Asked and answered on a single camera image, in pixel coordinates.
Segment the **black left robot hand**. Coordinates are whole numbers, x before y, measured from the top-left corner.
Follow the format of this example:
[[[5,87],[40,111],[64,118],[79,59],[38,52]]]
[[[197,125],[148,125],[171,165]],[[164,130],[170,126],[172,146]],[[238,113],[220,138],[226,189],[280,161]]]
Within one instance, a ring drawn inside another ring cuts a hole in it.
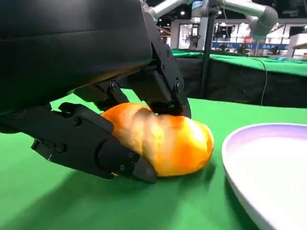
[[[71,93],[105,110],[127,101],[117,78],[158,114],[191,116],[184,81],[159,17],[165,0],[3,0],[0,3],[0,131],[25,133],[46,160],[100,178],[155,183],[149,160],[112,135],[113,124]]]

